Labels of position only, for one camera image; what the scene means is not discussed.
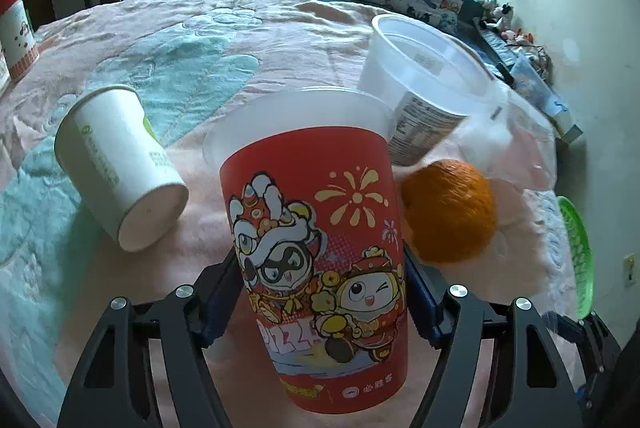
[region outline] orange fruit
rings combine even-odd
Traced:
[[[401,186],[402,231],[424,261],[458,262],[473,258],[495,232],[494,195],[472,165],[453,159],[436,161],[409,175]]]

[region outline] silver screw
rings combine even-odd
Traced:
[[[188,298],[192,294],[193,294],[193,287],[191,287],[190,285],[180,285],[180,287],[178,287],[175,290],[175,295],[178,298]]]
[[[458,298],[464,298],[468,294],[466,287],[463,285],[452,285],[449,287],[449,292]]]
[[[111,300],[111,308],[114,311],[119,311],[120,309],[122,309],[125,305],[127,304],[127,299],[126,298],[114,298],[113,300]]]
[[[531,308],[531,302],[526,298],[518,298],[516,300],[516,307],[523,311],[528,311]]]

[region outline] cartoon character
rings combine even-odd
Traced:
[[[229,218],[254,311],[274,324],[310,312],[310,295],[318,289],[314,259],[326,244],[313,209],[300,201],[285,204],[270,176],[257,173],[241,199],[230,199]]]
[[[326,353],[347,363],[366,350],[373,361],[385,361],[404,313],[402,264],[394,267],[386,251],[373,246],[345,277],[325,271],[321,282],[322,289],[311,296],[311,308],[316,330],[327,338]]]

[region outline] green basket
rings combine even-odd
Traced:
[[[580,214],[571,201],[565,197],[558,197],[558,205],[566,226],[571,260],[574,263],[578,319],[583,319],[591,312],[591,300],[593,300],[593,258],[589,237]]]

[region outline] bed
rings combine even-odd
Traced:
[[[41,426],[55,425],[65,384],[113,297],[160,299],[192,283],[231,247],[218,175],[202,157],[207,131],[265,93],[355,86],[370,21],[383,12],[335,0],[127,0],[38,30],[40,60],[0,98],[0,366]],[[70,106],[116,82],[136,89],[191,190],[176,227],[138,254],[119,250],[101,230],[53,154]],[[575,281],[553,181],[540,191],[492,184],[501,245],[472,262],[442,267],[445,277],[483,299],[525,295],[540,312],[575,317]],[[245,296],[206,358],[235,427],[258,421],[267,427],[388,426],[391,416],[395,426],[407,426],[438,355],[409,324],[406,384],[357,414],[310,414],[287,400]],[[575,352],[559,347],[572,369]],[[161,347],[151,350],[164,426],[177,427]],[[485,343],[465,426],[478,421],[490,359],[491,343]],[[239,374],[252,379],[235,379]]]

